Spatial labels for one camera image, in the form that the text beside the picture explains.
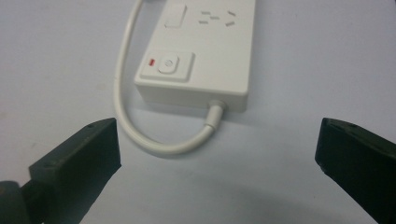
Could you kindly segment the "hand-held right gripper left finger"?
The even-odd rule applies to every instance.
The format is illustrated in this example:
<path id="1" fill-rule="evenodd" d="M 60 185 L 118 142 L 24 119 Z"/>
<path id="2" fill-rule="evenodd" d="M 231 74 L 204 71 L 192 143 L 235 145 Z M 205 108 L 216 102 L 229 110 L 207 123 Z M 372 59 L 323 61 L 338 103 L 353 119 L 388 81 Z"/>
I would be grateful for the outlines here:
<path id="1" fill-rule="evenodd" d="M 79 224 L 120 169 L 117 122 L 88 124 L 29 167 L 22 187 L 33 224 Z"/>

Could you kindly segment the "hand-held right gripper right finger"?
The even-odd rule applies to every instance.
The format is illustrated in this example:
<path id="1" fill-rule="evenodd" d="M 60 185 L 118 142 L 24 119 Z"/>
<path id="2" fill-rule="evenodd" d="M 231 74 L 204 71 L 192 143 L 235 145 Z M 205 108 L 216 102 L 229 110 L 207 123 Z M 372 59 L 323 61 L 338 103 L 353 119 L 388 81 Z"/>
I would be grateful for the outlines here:
<path id="1" fill-rule="evenodd" d="M 396 144 L 356 124 L 325 118 L 315 161 L 378 224 L 396 224 Z"/>

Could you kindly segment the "white power strip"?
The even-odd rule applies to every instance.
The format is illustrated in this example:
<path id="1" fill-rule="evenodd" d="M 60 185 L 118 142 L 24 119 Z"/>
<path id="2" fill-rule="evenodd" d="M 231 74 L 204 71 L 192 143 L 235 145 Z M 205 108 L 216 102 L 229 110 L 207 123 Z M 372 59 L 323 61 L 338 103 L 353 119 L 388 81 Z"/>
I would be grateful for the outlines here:
<path id="1" fill-rule="evenodd" d="M 256 0 L 167 0 L 134 83 L 148 102 L 247 109 Z"/>

